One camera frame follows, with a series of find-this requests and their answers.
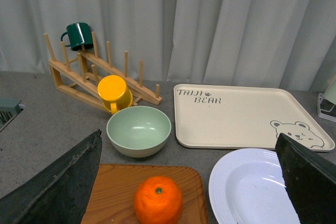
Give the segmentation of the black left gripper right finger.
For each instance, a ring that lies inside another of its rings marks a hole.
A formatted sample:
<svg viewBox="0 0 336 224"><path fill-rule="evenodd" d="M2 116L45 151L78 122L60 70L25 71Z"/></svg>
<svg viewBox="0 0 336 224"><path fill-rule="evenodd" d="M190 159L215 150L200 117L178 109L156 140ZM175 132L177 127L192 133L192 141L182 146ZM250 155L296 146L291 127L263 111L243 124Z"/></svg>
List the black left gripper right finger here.
<svg viewBox="0 0 336 224"><path fill-rule="evenodd" d="M335 223L335 164L283 133L275 150L300 223Z"/></svg>

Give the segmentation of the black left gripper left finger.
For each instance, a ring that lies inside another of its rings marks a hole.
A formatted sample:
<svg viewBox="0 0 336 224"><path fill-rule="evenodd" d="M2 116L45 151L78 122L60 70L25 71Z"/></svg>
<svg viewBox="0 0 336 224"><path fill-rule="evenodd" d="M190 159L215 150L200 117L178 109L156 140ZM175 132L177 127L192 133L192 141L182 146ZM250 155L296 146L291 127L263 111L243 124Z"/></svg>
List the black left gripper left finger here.
<svg viewBox="0 0 336 224"><path fill-rule="evenodd" d="M81 223L101 151L97 130L1 198L1 223Z"/></svg>

